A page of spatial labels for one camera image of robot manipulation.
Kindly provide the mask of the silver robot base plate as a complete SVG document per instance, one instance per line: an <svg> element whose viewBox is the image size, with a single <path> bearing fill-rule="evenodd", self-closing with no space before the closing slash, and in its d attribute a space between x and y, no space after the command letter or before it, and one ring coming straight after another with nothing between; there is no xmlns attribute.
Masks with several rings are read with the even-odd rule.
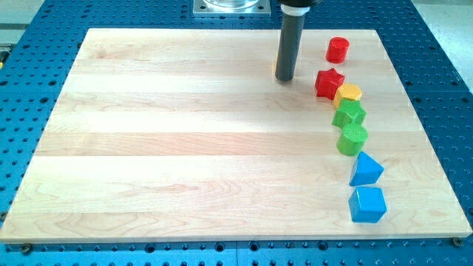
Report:
<svg viewBox="0 0 473 266"><path fill-rule="evenodd" d="M194 0L195 16L270 15L269 0Z"/></svg>

